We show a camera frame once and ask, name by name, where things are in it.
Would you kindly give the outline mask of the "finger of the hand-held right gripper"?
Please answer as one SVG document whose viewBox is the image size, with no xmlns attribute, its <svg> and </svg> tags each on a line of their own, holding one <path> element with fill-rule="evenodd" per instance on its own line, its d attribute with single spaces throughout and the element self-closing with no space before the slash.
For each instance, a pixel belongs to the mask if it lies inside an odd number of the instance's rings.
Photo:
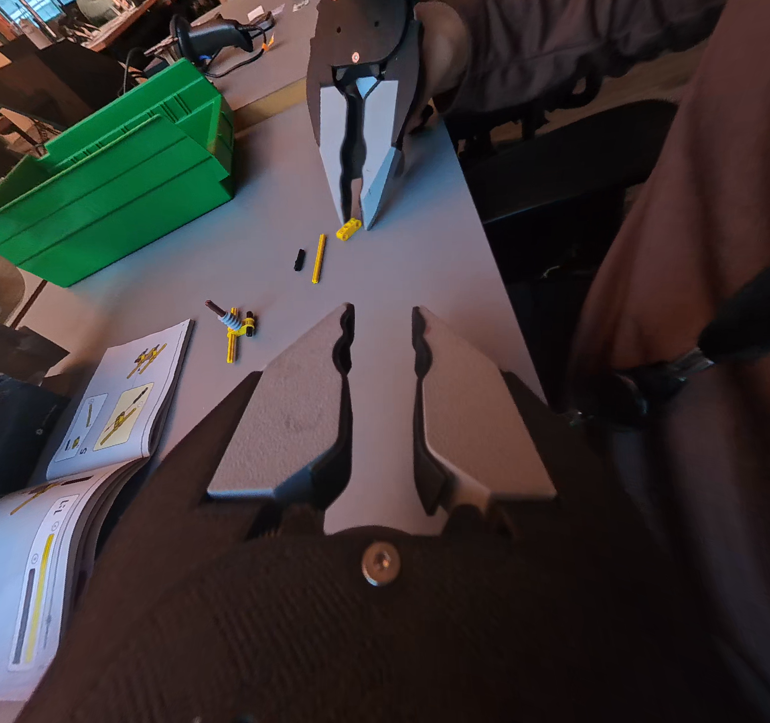
<svg viewBox="0 0 770 723">
<path fill-rule="evenodd" d="M 363 227 L 370 230 L 389 194 L 401 158 L 393 144 L 399 84 L 397 81 L 368 76 L 358 80 L 358 91 L 363 100 L 362 133 L 365 148 L 361 215 Z"/>
<path fill-rule="evenodd" d="M 341 224 L 363 219 L 363 103 L 361 81 L 320 91 L 320 156 Z"/>
</svg>

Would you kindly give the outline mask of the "green plastic storage bin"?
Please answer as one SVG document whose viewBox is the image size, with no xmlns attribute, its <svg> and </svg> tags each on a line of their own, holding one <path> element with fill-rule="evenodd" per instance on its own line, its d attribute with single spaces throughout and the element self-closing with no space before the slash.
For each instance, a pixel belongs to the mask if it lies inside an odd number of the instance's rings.
<svg viewBox="0 0 770 723">
<path fill-rule="evenodd" d="M 179 60 L 1 183 L 1 255 L 68 287 L 230 201 L 233 112 Z"/>
</svg>

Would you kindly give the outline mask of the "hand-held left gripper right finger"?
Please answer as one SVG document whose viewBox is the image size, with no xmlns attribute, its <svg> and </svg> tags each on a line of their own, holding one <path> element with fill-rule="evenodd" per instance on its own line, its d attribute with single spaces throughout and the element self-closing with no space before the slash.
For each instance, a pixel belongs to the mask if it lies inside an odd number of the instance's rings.
<svg viewBox="0 0 770 723">
<path fill-rule="evenodd" d="M 556 488 L 502 371 L 423 306 L 411 315 L 417 377 L 413 478 L 429 516 L 550 502 Z"/>
</svg>

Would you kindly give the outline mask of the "lego instruction booklet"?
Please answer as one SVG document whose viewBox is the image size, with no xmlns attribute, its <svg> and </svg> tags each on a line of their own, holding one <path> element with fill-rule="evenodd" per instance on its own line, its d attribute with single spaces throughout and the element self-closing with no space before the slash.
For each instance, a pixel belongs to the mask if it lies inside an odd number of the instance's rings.
<svg viewBox="0 0 770 723">
<path fill-rule="evenodd" d="M 27 699 L 89 585 L 105 518 L 153 455 L 193 321 L 108 349 L 45 481 L 1 501 L 1 696 Z"/>
</svg>

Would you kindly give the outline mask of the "person's right hand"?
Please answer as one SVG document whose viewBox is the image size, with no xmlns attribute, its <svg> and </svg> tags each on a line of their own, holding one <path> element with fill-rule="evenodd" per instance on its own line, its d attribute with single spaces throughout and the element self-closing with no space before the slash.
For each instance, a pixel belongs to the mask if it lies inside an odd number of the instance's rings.
<svg viewBox="0 0 770 723">
<path fill-rule="evenodd" d="M 467 71 L 468 30 L 457 11 L 440 1 L 416 5 L 415 16 L 422 26 L 419 107 L 432 103 L 443 113 Z"/>
</svg>

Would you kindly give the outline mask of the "person's right forearm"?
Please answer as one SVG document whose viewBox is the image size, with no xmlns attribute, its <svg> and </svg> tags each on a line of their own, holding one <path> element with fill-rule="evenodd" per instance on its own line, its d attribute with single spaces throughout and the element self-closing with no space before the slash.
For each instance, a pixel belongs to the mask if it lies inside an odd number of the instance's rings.
<svg viewBox="0 0 770 723">
<path fill-rule="evenodd" d="M 467 66 L 437 102 L 449 114 L 488 114 L 586 76 L 619 77 L 702 42 L 727 1 L 445 0 L 467 31 Z"/>
</svg>

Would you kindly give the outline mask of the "black barcode scanner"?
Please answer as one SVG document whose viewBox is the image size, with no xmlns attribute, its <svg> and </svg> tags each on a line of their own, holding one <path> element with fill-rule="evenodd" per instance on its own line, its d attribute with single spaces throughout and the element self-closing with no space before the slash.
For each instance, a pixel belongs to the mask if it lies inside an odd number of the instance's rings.
<svg viewBox="0 0 770 723">
<path fill-rule="evenodd" d="M 180 58 L 194 65 L 213 59 L 228 47 L 238 48 L 248 54 L 254 52 L 254 42 L 249 28 L 232 19 L 215 18 L 205 24 L 192 26 L 186 19 L 175 14 L 169 23 L 169 36 L 176 42 Z"/>
</svg>

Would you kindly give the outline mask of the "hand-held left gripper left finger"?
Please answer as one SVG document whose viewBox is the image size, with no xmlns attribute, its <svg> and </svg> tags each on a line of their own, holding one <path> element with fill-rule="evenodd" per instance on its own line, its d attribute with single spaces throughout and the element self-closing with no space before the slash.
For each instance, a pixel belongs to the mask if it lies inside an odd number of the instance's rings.
<svg viewBox="0 0 770 723">
<path fill-rule="evenodd" d="M 355 312 L 343 303 L 264 369 L 207 488 L 216 500 L 326 510 L 351 478 L 348 375 Z"/>
</svg>

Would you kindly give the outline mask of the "yellow and grey lego assembly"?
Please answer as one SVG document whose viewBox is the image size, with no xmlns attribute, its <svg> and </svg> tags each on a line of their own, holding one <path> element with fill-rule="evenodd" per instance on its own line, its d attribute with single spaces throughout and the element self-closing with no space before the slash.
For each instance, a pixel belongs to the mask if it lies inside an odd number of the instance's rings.
<svg viewBox="0 0 770 723">
<path fill-rule="evenodd" d="M 245 316 L 242 316 L 237 308 L 226 311 L 209 299 L 205 301 L 205 306 L 225 326 L 227 331 L 226 362 L 234 364 L 238 356 L 239 339 L 255 335 L 257 323 L 255 314 L 252 311 L 246 311 Z"/>
</svg>

